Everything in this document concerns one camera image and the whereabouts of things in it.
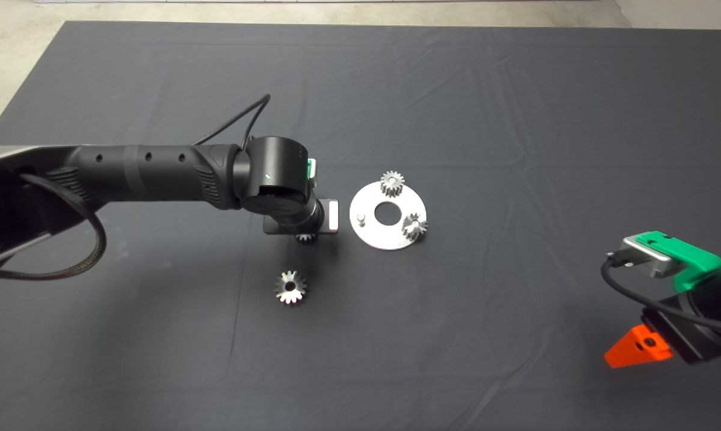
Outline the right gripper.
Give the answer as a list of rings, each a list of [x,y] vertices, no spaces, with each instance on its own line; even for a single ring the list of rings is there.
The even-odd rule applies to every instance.
[[[721,321],[721,298],[674,295],[659,301],[683,312]],[[643,308],[642,322],[631,328],[604,354],[610,368],[645,365],[669,360],[672,349],[688,365],[721,357],[721,331],[685,321],[676,316]]]

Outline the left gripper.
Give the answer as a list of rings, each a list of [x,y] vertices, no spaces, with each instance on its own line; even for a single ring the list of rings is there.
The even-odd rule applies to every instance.
[[[266,215],[263,220],[263,232],[268,235],[334,235],[339,231],[339,201],[337,199],[319,199],[316,209],[300,224],[278,223],[275,218]]]

